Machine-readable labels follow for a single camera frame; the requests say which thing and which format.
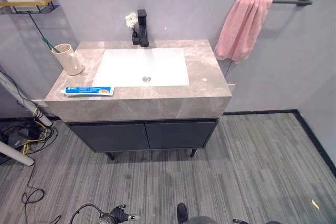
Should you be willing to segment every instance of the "striped carpet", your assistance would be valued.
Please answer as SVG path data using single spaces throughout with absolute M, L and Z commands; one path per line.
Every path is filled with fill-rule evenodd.
M 292 114 L 224 116 L 207 148 L 116 153 L 115 161 L 93 153 L 62 123 L 46 150 L 32 155 L 31 184 L 46 191 L 28 206 L 29 223 L 47 224 L 61 214 L 69 223 L 82 204 L 104 211 L 127 204 L 139 224 L 176 223 L 179 202 L 190 216 L 220 224 L 233 218 L 250 224 L 336 223 L 336 179 Z M 0 165 L 0 223 L 24 223 L 22 193 L 31 167 Z M 317 209 L 312 200 L 319 206 Z M 74 223 L 97 223 L 84 209 Z

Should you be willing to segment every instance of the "dark gray cabinet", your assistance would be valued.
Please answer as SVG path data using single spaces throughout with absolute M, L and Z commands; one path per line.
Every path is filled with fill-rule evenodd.
M 68 123 L 95 152 L 204 148 L 218 119 Z
M 95 152 L 149 149 L 145 126 L 141 124 L 71 125 L 72 131 Z
M 151 149 L 202 148 L 215 122 L 163 122 L 145 126 Z

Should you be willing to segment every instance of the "black shoe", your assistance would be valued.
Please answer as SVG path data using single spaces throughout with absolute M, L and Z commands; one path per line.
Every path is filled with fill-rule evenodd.
M 188 221 L 188 209 L 184 203 L 180 203 L 177 206 L 177 220 L 178 224 Z

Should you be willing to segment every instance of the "sink drain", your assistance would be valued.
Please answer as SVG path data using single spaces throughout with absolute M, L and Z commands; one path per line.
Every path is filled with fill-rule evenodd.
M 150 78 L 149 76 L 142 77 L 143 82 L 150 82 L 151 80 L 152 80 L 152 78 Z

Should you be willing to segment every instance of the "wall shelf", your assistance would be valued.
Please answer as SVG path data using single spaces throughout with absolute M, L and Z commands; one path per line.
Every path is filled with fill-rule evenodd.
M 20 10 L 18 7 L 36 6 L 37 11 Z M 46 14 L 51 13 L 59 5 L 55 5 L 53 0 L 43 0 L 37 2 L 8 2 L 0 0 L 0 15 L 1 14 Z

